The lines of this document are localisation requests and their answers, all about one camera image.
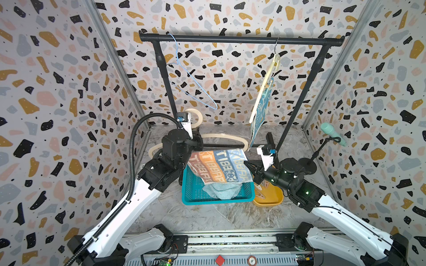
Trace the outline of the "peach clothespin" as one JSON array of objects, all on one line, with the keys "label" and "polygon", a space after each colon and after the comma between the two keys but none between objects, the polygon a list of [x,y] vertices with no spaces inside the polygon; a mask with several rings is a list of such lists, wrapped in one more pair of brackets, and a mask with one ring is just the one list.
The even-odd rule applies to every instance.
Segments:
[{"label": "peach clothespin", "polygon": [[255,200],[256,201],[264,201],[265,200],[265,196],[261,193],[261,191],[256,191]]}]

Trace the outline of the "orange patterned towel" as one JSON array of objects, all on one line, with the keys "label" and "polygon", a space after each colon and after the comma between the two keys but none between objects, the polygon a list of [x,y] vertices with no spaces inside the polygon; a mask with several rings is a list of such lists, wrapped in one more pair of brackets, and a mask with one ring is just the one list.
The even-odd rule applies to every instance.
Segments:
[{"label": "orange patterned towel", "polygon": [[213,151],[192,153],[188,165],[192,172],[202,179],[205,185],[227,183],[225,174],[219,166]]}]

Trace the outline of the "light blue towel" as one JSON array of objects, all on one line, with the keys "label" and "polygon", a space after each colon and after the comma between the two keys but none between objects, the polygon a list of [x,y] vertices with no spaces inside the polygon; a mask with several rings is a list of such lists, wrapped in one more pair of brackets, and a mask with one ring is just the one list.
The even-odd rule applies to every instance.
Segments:
[{"label": "light blue towel", "polygon": [[241,188],[242,183],[211,183],[203,186],[203,191],[210,197],[219,200],[231,200],[235,198]]}]

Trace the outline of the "light blue wire hanger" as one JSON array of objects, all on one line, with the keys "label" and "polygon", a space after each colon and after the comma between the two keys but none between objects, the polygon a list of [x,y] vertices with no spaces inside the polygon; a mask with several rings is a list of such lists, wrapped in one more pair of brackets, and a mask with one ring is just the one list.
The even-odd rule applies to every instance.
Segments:
[{"label": "light blue wire hanger", "polygon": [[180,61],[180,57],[179,57],[179,45],[178,42],[176,40],[176,38],[171,34],[168,33],[167,35],[171,36],[174,44],[175,44],[175,62],[172,63],[172,65],[177,65],[180,68],[183,69],[183,71],[189,76],[189,78],[195,83],[195,85],[201,90],[202,93],[205,93],[206,96],[214,103],[214,106],[209,105],[208,103],[203,102],[201,99],[197,98],[196,96],[191,95],[189,92],[184,91],[183,88],[181,86],[176,86],[176,88],[181,91],[184,92],[187,96],[191,97],[193,100],[197,101],[198,103],[207,106],[208,108],[211,108],[213,110],[217,110],[218,109],[218,104],[214,101],[214,99],[209,95],[209,93],[200,85],[200,83],[195,79],[195,77],[190,73],[189,70],[187,70],[181,63]]}]

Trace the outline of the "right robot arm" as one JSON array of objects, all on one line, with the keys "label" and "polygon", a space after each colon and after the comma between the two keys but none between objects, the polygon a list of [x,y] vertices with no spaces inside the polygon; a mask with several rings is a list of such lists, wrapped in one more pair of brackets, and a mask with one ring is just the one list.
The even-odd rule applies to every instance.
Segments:
[{"label": "right robot arm", "polygon": [[265,160],[244,162],[256,184],[264,180],[287,192],[291,202],[339,229],[345,237],[327,233],[307,222],[301,223],[292,239],[299,250],[320,249],[358,266],[406,266],[409,241],[391,235],[357,217],[324,190],[305,179],[314,169],[307,158],[287,158],[279,167]]}]

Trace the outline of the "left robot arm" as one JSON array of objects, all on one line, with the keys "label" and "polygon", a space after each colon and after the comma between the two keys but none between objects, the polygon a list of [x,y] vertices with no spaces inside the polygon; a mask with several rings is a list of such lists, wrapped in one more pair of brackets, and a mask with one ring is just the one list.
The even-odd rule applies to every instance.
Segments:
[{"label": "left robot arm", "polygon": [[163,148],[130,181],[129,192],[113,210],[84,236],[68,242],[71,266],[123,266],[149,252],[167,253],[173,248],[173,233],[158,224],[134,237],[125,234],[142,212],[175,181],[183,181],[184,170],[193,151],[203,149],[198,129],[190,133],[173,129],[162,138]]}]

